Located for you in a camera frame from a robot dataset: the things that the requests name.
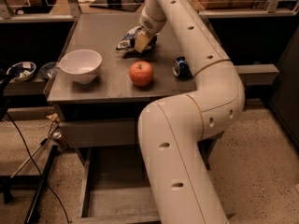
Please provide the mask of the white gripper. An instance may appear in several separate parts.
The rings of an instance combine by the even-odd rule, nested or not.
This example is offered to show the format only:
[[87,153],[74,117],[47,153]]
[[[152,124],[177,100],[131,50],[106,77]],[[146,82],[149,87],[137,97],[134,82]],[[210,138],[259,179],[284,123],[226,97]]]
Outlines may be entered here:
[[151,35],[160,33],[164,28],[165,23],[166,17],[164,14],[148,14],[145,10],[143,10],[139,18],[139,24],[143,31],[136,35],[135,50],[142,53],[150,43],[152,39]]

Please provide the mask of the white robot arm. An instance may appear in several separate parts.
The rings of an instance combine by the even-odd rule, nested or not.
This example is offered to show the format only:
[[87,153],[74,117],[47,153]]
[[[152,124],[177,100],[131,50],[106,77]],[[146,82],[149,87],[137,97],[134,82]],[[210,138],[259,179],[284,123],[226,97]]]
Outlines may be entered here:
[[195,89],[147,105],[138,139],[162,224],[229,224],[198,142],[227,129],[245,103],[233,63],[187,0],[147,0],[139,19],[142,49],[169,24]]

